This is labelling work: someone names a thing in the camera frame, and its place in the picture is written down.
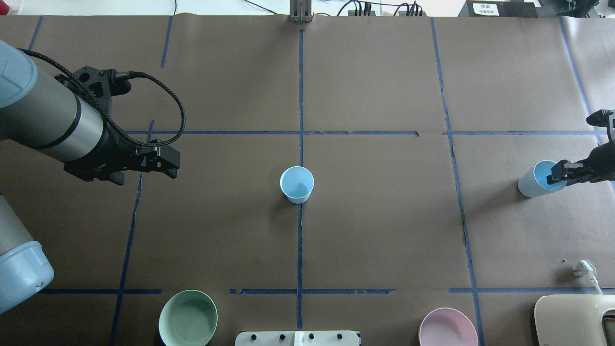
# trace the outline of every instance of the cup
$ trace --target cup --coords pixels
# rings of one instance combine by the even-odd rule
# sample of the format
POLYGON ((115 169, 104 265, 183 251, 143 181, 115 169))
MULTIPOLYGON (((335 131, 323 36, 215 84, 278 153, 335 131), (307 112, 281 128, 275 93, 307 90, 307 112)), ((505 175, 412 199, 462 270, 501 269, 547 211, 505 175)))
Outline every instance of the cup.
POLYGON ((218 310, 201 291, 175 294, 158 319, 160 337, 166 346, 205 346, 218 326, 218 310))
POLYGON ((288 168, 280 177, 280 188, 286 198, 295 204, 308 200, 314 188, 314 176, 304 167, 288 168))
POLYGON ((517 182, 519 192, 526 197, 538 197, 560 191, 566 187, 566 182, 562 180, 553 185, 547 183, 547 176, 551 175, 551 168, 555 166, 555 162, 542 160, 534 165, 526 174, 517 182))

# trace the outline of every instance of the white power plug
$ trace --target white power plug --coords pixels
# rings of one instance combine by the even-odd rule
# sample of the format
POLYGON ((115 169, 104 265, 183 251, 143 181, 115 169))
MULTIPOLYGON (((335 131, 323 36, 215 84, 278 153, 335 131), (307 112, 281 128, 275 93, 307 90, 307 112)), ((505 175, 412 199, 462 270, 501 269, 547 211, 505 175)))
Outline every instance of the white power plug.
POLYGON ((602 294, 602 290, 598 285, 598 279, 596 279, 596 268, 592 265, 588 260, 580 260, 579 264, 573 266, 574 274, 576 276, 589 276, 589 280, 592 282, 593 286, 596 288, 599 294, 602 294))

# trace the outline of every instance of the white label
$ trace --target white label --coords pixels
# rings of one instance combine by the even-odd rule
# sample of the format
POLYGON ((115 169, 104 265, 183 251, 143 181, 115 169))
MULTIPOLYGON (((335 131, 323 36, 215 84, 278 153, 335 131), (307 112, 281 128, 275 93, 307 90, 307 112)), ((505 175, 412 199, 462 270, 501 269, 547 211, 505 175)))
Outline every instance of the white label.
POLYGON ((498 5, 496 4, 472 4, 474 6, 474 13, 478 15, 499 15, 498 5))

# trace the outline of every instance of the robotic arm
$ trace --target robotic arm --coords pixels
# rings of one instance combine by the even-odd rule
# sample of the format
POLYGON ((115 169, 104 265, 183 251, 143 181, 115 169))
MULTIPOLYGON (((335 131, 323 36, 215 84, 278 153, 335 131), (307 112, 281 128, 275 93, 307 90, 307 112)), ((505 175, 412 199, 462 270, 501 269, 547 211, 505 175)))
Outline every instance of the robotic arm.
POLYGON ((547 183, 565 180, 566 185, 576 183, 597 183, 604 180, 615 180, 615 113, 614 110, 599 110, 587 117, 586 121, 592 126, 606 127, 609 141, 594 148, 586 159, 572 163, 561 160, 553 168, 551 175, 547 176, 547 183))
MULTIPOLYGON (((152 76, 89 66, 70 73, 42 54, 0 41, 0 141, 12 139, 57 159, 81 180, 123 185, 123 171, 156 171, 176 178, 180 154, 169 144, 184 127, 181 101, 152 76), (51 63, 64 75, 54 79, 26 54, 51 63), (180 107, 181 127, 172 139, 140 142, 111 119, 111 97, 128 93, 132 78, 154 81, 180 107)), ((41 244, 0 194, 0 314, 45 288, 53 277, 41 244)))

